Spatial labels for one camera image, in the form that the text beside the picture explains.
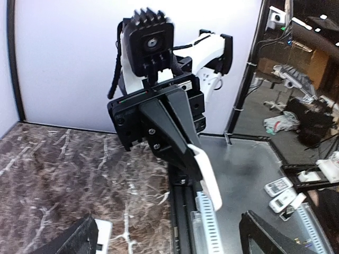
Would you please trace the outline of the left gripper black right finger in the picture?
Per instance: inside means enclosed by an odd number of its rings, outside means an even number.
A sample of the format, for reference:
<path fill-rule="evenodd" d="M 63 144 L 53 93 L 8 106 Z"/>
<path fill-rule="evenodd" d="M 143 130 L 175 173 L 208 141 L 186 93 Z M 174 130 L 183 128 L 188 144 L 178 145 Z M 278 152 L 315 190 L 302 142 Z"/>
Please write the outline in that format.
<path fill-rule="evenodd" d="M 254 253 L 252 243 L 259 253 L 334 253 L 334 249 L 320 221 L 311 210 L 298 210 L 297 218 L 309 243 L 298 243 L 281 233 L 252 210 L 242 214 L 239 234 L 242 253 Z"/>

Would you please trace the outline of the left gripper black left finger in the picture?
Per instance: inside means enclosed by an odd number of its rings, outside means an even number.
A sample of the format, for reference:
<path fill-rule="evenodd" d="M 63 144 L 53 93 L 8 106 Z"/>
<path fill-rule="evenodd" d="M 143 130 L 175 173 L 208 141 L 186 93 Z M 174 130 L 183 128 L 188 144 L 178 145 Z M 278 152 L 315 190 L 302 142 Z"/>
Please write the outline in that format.
<path fill-rule="evenodd" d="M 62 234 L 31 253 L 96 253 L 99 230 L 91 214 L 85 214 Z"/>

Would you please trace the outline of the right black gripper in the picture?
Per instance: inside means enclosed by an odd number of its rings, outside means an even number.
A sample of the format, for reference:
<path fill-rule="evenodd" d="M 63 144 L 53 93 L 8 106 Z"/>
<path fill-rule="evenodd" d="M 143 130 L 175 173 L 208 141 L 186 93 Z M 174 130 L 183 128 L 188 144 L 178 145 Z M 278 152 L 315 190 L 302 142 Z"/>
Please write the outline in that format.
<path fill-rule="evenodd" d="M 108 112 L 126 150 L 146 139 L 156 157 L 198 182 L 203 179 L 188 147 L 201 148 L 198 132 L 206 126 L 204 94 L 197 76 L 185 73 L 110 101 Z"/>

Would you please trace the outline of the white battery cover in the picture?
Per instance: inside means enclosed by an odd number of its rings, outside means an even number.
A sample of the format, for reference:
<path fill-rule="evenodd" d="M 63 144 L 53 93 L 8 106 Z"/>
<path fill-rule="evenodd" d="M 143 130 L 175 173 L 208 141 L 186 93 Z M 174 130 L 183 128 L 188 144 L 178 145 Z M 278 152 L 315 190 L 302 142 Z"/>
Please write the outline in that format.
<path fill-rule="evenodd" d="M 96 254 L 107 254 L 113 224 L 110 221 L 100 219 L 95 219 L 95 222 L 99 231 L 96 245 Z"/>

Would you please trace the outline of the white remote control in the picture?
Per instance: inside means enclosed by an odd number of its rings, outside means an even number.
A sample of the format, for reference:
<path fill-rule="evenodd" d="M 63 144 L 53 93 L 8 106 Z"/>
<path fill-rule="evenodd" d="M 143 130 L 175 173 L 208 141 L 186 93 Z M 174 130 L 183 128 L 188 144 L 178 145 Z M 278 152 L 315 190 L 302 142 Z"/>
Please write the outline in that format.
<path fill-rule="evenodd" d="M 203 149 L 193 144 L 188 144 L 188 147 L 194 153 L 194 159 L 202 175 L 200 184 L 203 192 L 212 202 L 214 211 L 218 211 L 222 207 L 222 198 L 210 159 Z"/>

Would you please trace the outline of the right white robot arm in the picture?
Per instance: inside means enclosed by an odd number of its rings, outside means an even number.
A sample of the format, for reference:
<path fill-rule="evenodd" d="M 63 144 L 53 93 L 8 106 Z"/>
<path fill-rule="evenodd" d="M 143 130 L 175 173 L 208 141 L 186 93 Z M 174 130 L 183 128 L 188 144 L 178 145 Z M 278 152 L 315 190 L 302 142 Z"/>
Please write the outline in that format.
<path fill-rule="evenodd" d="M 201 181 L 198 132 L 205 127 L 204 96 L 212 86 L 198 72 L 212 67 L 217 76 L 223 76 L 232 60 L 232 37 L 202 30 L 192 44 L 152 55 L 152 65 L 172 72 L 170 78 L 157 81 L 150 64 L 144 75 L 135 75 L 127 43 L 119 40 L 108 112 L 124 148 L 130 150 L 134 142 L 147 140 L 155 156 Z"/>

